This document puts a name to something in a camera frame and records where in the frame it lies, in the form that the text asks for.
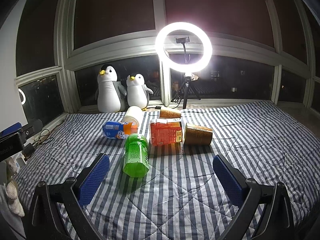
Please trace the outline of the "blue orange Arctic Ocean cup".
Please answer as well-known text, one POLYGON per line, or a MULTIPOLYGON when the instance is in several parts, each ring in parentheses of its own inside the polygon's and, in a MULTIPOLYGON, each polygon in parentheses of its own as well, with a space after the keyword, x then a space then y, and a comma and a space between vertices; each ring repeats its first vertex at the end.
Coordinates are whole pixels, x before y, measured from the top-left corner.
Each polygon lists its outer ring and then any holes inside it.
POLYGON ((102 130, 108 139, 126 139, 129 135, 137 133, 138 125, 135 122, 108 121, 103 124, 102 130))

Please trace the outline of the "green plastic cup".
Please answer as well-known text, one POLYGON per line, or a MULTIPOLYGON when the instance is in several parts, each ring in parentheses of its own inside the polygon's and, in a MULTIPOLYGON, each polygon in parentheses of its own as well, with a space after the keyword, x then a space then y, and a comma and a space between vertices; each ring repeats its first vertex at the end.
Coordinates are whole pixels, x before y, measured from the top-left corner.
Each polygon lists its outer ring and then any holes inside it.
POLYGON ((143 178, 149 171, 149 143, 141 134, 134 133, 127 137, 123 172, 131 178, 143 178))

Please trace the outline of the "near gold paper cup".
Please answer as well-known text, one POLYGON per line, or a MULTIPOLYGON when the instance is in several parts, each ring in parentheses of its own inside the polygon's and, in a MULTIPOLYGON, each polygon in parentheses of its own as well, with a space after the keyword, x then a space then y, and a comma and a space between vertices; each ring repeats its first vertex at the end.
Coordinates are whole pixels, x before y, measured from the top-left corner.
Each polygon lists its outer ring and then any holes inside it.
POLYGON ((184 130, 185 145, 204 145, 211 144, 213 138, 213 130, 208 127, 186 124, 184 130))

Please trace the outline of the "gold paper cup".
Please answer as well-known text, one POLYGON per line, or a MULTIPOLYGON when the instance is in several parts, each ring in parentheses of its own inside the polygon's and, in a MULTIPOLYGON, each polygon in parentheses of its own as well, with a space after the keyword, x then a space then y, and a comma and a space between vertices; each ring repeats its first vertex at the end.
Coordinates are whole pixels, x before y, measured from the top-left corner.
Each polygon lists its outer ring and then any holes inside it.
POLYGON ((186 124, 184 130, 185 145, 204 145, 211 144, 213 138, 213 130, 208 127, 186 124))
POLYGON ((181 117, 181 112, 179 110, 176 110, 176 109, 173 109, 173 108, 162 106, 161 109, 160 109, 159 117, 161 119, 180 118, 181 117))

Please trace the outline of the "red orange printed cup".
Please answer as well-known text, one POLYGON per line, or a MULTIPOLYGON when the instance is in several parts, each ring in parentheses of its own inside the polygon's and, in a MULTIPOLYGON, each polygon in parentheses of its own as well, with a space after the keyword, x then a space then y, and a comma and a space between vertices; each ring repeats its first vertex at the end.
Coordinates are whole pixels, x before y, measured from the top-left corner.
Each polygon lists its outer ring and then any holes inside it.
POLYGON ((150 121, 150 140, 152 146, 182 142, 183 131, 181 119, 152 119, 150 121))

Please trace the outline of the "white plastic cup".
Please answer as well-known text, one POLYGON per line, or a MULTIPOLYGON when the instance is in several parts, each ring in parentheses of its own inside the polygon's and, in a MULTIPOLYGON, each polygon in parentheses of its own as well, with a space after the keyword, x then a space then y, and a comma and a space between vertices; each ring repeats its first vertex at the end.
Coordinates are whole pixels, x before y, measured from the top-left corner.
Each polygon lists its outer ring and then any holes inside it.
POLYGON ((135 127, 139 127, 143 121, 143 111, 138 106, 131 106, 126 111, 124 117, 122 118, 121 122, 132 122, 135 127))

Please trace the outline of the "far gold paper cup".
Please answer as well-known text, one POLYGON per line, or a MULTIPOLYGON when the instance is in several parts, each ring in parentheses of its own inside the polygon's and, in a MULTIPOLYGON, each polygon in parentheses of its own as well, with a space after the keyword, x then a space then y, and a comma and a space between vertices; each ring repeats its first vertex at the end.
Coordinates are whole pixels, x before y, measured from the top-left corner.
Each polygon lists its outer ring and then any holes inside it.
POLYGON ((173 108, 162 106, 161 109, 160 109, 159 117, 161 119, 180 118, 181 117, 181 112, 179 110, 176 110, 176 109, 173 109, 173 108))

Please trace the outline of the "striped blue white quilt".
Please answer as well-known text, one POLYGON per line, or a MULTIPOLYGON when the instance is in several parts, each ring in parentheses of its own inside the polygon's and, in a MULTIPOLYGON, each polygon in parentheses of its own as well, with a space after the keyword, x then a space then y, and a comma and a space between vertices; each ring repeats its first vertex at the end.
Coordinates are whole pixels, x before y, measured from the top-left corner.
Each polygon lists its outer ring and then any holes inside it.
POLYGON ((214 174, 217 154, 260 184, 284 183, 295 226, 319 210, 319 139, 270 102, 183 111, 182 124, 213 130, 211 144, 152 146, 143 178, 123 172, 125 142, 103 135, 105 122, 122 118, 67 116, 15 177, 24 208, 39 181, 62 183, 105 153, 110 170, 86 206, 105 239, 217 239, 238 210, 214 174))

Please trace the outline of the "white fluffy plush toy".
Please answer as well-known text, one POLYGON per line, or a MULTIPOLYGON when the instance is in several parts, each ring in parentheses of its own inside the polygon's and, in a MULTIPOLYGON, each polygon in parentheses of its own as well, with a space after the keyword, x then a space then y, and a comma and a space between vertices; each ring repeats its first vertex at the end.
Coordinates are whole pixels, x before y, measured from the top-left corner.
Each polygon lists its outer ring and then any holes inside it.
POLYGON ((18 185, 16 181, 13 179, 13 176, 17 173, 17 166, 12 157, 8 158, 6 161, 6 174, 7 174, 7 182, 5 184, 5 194, 8 199, 8 207, 9 210, 18 215, 19 217, 24 217, 24 209, 18 198, 18 185))

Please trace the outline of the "large penguin plush toy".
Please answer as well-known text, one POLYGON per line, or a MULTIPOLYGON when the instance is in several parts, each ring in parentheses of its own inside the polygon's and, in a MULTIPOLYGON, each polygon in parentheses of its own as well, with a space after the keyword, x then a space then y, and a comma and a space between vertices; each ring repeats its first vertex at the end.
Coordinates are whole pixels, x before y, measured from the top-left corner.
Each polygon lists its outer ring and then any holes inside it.
POLYGON ((98 88, 95 94, 101 113, 122 112, 126 108, 127 90, 118 81, 116 70, 111 64, 104 64, 97 76, 98 88))

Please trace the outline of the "black tripod stand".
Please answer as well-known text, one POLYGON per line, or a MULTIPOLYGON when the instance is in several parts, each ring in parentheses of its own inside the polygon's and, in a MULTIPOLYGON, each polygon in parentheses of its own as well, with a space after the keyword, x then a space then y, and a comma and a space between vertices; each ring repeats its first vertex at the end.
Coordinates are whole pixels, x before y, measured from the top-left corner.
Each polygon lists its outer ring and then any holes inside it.
POLYGON ((193 82, 197 81, 198 78, 199 77, 193 73, 185 73, 184 81, 181 83, 181 85, 177 84, 177 87, 174 86, 174 93, 171 97, 171 102, 177 103, 176 107, 183 102, 182 109, 187 108, 189 92, 193 92, 196 98, 201 100, 200 94, 193 84, 193 82))

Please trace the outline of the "small penguin plush toy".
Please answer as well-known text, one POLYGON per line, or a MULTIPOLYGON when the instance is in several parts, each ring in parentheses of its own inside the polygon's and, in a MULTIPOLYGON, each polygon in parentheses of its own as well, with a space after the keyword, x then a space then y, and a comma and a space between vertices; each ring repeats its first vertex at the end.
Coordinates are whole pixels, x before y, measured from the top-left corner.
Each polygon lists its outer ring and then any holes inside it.
POLYGON ((127 103, 131 106, 137 106, 140 109, 146 109, 149 105, 150 94, 153 90, 147 87, 142 74, 132 74, 127 77, 127 103))

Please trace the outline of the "black phone holder clip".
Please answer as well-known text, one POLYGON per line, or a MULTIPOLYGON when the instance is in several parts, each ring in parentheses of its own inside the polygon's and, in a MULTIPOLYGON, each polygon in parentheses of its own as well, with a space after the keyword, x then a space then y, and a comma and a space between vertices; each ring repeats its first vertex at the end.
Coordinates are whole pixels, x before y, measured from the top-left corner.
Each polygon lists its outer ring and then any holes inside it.
POLYGON ((176 43, 177 44, 185 44, 185 43, 189 43, 189 42, 190 42, 189 37, 176 38, 176 43))

